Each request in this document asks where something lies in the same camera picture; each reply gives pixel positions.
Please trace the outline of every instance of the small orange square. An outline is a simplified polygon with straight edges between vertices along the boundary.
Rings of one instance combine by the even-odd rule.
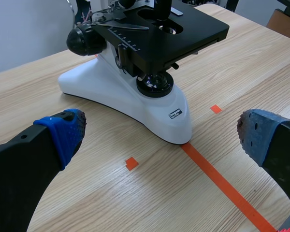
[[[219,114],[222,110],[217,106],[217,105],[213,105],[210,108],[215,114]]]
[[[131,171],[133,168],[137,167],[139,163],[133,158],[129,158],[126,160],[126,167],[129,171]]]

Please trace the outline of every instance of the wood grain surface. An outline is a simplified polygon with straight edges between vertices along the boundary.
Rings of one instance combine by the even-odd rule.
[[[198,9],[230,32],[170,71],[189,103],[191,143],[279,228],[290,201],[244,153],[236,124],[251,108],[290,118],[290,39],[216,5]],[[46,190],[29,231],[257,231],[179,146],[115,110],[60,92],[58,76],[89,59],[65,51],[0,73],[0,143],[63,109],[87,116],[83,145]],[[215,104],[221,113],[210,110]],[[131,172],[130,157],[139,162]]]

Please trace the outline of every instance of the orange tape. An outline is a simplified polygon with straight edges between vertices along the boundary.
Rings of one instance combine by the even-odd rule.
[[[277,231],[190,143],[181,145],[181,148],[259,231]]]
[[[137,167],[137,165],[139,165],[139,163],[133,157],[126,160],[126,167],[129,171]]]
[[[219,108],[219,106],[217,105],[213,105],[211,108],[210,108],[215,114],[219,114],[222,110]]]

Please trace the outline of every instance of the black microscope stage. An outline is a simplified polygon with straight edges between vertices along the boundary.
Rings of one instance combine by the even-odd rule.
[[[149,30],[128,30],[96,25],[94,30],[115,48],[124,46],[129,60],[144,73],[167,69],[176,61],[226,38],[229,26],[193,7],[173,0],[172,7],[183,15],[171,13],[163,22],[176,34],[162,31],[153,8],[143,6],[124,12],[120,23],[148,27]]]

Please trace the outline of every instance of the microscope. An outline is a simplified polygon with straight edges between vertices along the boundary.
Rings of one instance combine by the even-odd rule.
[[[70,51],[97,58],[62,74],[59,86],[134,118],[169,143],[185,144],[192,135],[189,107],[167,71],[225,39],[228,30],[179,0],[115,0],[68,35]]]

